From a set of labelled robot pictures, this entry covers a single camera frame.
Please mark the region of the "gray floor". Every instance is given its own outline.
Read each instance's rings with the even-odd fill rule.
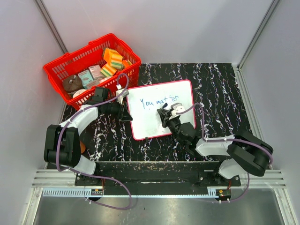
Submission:
[[[241,190],[234,190],[239,195]],[[103,198],[102,203],[126,206],[128,199]],[[43,197],[35,225],[283,225],[274,193],[250,190],[230,204],[212,204],[198,199],[141,198],[126,211],[112,210],[83,199]]]

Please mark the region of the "black marble table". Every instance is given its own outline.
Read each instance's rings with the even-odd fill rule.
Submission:
[[[138,86],[189,79],[194,102],[205,110],[205,134],[222,137],[237,130],[250,130],[246,110],[231,64],[142,64]],[[63,121],[75,113],[66,107]],[[196,129],[201,131],[201,112],[195,109]],[[85,156],[94,161],[195,161],[171,135],[136,141],[130,122],[118,122],[114,116],[101,115],[81,134],[88,147]],[[218,160],[199,157],[197,161]]]

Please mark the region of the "marble tabletop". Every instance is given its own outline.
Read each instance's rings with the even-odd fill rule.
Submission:
[[[237,130],[251,131],[246,110],[231,64],[142,64],[138,86],[189,79],[194,102],[202,102],[205,111],[205,134],[222,137]],[[75,113],[66,107],[63,121]],[[195,108],[196,129],[201,131],[201,112]],[[84,153],[94,161],[212,161],[218,157],[193,158],[171,135],[136,141],[130,122],[115,116],[100,115],[81,134],[88,147]]]

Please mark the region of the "red basket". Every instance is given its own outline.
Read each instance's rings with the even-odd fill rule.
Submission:
[[[81,95],[72,98],[62,87],[62,81],[68,76],[78,74],[88,67],[106,63],[102,58],[105,48],[117,50],[125,60],[130,60],[132,65],[126,69],[119,71],[107,81],[100,83],[98,87],[109,88],[113,95],[117,90],[117,76],[125,73],[129,77],[129,86],[136,87],[139,76],[139,66],[141,59],[133,53],[132,49],[122,40],[118,39],[114,34],[107,34],[97,40],[90,41],[89,44],[73,53],[66,53],[60,58],[44,65],[44,70],[48,75],[48,79],[54,89],[60,93],[64,101],[79,110],[80,106],[94,94],[95,87],[86,90]],[[121,77],[119,83],[124,87],[126,85],[126,77]]]

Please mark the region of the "robotic arm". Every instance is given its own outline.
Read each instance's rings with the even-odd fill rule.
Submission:
[[[60,165],[72,167],[77,171],[86,174],[94,174],[96,169],[96,163],[88,160],[81,155],[79,135],[81,132],[100,114],[112,114],[116,115],[119,121],[131,121],[132,117],[128,113],[127,103],[123,102],[123,98],[128,95],[128,91],[122,94],[117,102],[111,102],[108,104],[100,105],[98,107],[88,108],[91,105],[106,101],[108,98],[109,90],[106,88],[96,88],[94,96],[91,97],[82,107],[81,114],[59,125],[50,125],[46,133],[44,160],[48,163],[56,164],[56,149],[58,145],[58,139],[62,128],[67,122],[70,124],[67,126],[62,136],[60,143]]]
[[[177,114],[185,111],[181,103],[172,105],[170,110],[165,109],[166,107],[167,104],[157,109],[162,126],[170,129],[176,140],[185,145],[188,153],[192,156],[198,153],[201,156],[221,155],[231,157],[231,159],[220,164],[218,173],[222,177],[231,179],[243,173],[250,173],[259,177],[264,175],[269,164],[268,155],[261,149],[242,142],[259,145],[272,154],[273,149],[267,143],[246,131],[222,138],[210,138],[208,141],[201,137],[191,123],[181,124],[180,115]]]

